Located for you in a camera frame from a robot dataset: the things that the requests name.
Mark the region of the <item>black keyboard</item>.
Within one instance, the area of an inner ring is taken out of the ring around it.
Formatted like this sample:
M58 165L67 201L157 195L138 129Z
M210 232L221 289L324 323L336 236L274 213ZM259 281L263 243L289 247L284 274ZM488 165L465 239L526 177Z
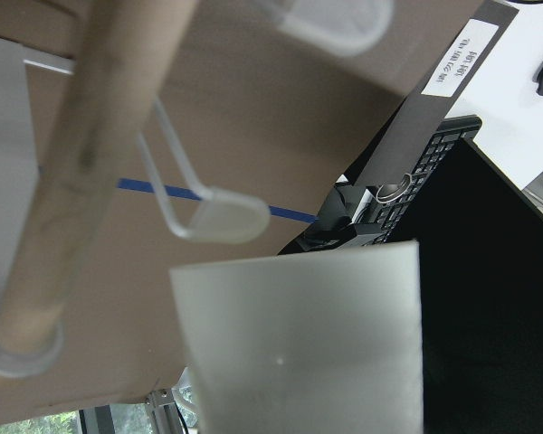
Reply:
M373 198L363 211L360 221L377 224L380 229L367 245L387 241L425 182L457 141L460 138L474 138L481 126L482 121L476 115L447 118L428 140L410 175L405 175L400 184L368 188Z

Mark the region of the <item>white plastic cup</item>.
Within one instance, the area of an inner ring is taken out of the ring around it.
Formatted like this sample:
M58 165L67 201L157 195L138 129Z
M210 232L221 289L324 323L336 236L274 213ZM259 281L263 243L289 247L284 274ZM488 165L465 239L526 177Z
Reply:
M172 268L204 433L421 433L419 244Z

